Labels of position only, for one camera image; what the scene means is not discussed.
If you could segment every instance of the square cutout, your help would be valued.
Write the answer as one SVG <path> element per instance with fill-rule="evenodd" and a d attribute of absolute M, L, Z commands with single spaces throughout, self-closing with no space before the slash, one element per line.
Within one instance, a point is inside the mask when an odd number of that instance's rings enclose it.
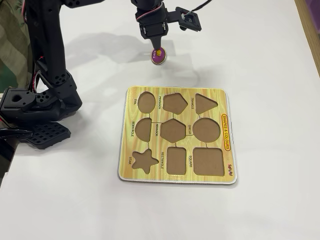
<path fill-rule="evenodd" d="M 193 171 L 202 176 L 224 176 L 224 157 L 220 148 L 196 147 L 193 150 Z"/>

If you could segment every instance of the white tabletop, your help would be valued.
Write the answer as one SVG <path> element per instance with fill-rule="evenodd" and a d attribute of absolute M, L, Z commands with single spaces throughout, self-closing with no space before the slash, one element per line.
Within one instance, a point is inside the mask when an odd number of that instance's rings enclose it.
<path fill-rule="evenodd" d="M 203 0 L 165 1 L 191 9 Z M 319 239 L 320 79 L 295 2 L 214 0 L 201 32 L 169 25 L 150 61 L 129 0 L 61 9 L 66 65 L 83 106 L 71 138 L 17 148 L 0 188 L 3 240 Z M 238 180 L 131 183 L 117 167 L 133 85 L 222 88 Z"/>

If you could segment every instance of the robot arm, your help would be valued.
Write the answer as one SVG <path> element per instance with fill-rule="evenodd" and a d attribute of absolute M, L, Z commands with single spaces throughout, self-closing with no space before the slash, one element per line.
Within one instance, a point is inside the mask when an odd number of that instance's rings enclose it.
<path fill-rule="evenodd" d="M 77 8 L 103 1 L 25 0 L 35 76 L 40 76 L 48 90 L 36 93 L 22 88 L 7 88 L 0 101 L 0 118 L 7 124 L 31 129 L 34 134 L 27 141 L 39 149 L 70 137 L 69 130 L 55 121 L 77 111 L 82 105 L 76 83 L 66 70 L 59 18 L 61 6 Z M 141 35 L 151 40 L 155 50 L 161 48 L 161 37 L 167 35 L 168 23 L 179 22 L 182 30 L 201 30 L 197 15 L 191 11 L 177 7 L 175 11 L 168 12 L 163 0 L 131 2 L 137 7 L 135 18 Z"/>
<path fill-rule="evenodd" d="M 186 9 L 177 7 L 168 12 L 163 0 L 131 0 L 131 3 L 137 7 L 135 18 L 141 36 L 150 39 L 155 50 L 161 48 L 161 37 L 167 35 L 169 23 L 178 22 L 183 31 L 201 31 L 198 15 Z"/>

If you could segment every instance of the red wire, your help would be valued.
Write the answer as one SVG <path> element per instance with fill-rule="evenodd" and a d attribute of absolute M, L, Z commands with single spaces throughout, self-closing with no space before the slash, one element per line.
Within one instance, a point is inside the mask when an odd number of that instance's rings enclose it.
<path fill-rule="evenodd" d="M 26 0 L 23 0 L 22 10 L 21 10 L 21 15 L 23 18 L 25 17 L 25 6 L 26 6 Z"/>
<path fill-rule="evenodd" d="M 154 9 L 152 9 L 151 11 L 148 11 L 148 12 L 146 12 L 146 13 L 142 14 L 141 16 L 137 17 L 135 20 L 138 22 L 138 20 L 139 20 L 139 19 L 141 19 L 142 17 L 144 17 L 144 16 L 146 16 L 146 15 L 148 15 L 148 14 L 151 14 L 151 13 L 153 13 L 153 12 L 157 11 L 159 8 L 161 8 L 161 7 L 162 7 L 162 5 L 163 5 L 163 4 L 164 4 L 164 2 L 161 2 L 161 5 L 160 5 L 160 6 L 158 6 L 158 7 L 154 8 Z"/>

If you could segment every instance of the green fabric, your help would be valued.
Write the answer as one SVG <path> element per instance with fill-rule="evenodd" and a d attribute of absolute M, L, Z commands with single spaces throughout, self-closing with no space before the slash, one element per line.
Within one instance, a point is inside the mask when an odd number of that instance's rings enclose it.
<path fill-rule="evenodd" d="M 23 0 L 0 0 L 0 93 L 27 88 L 32 77 L 28 27 L 21 14 Z"/>

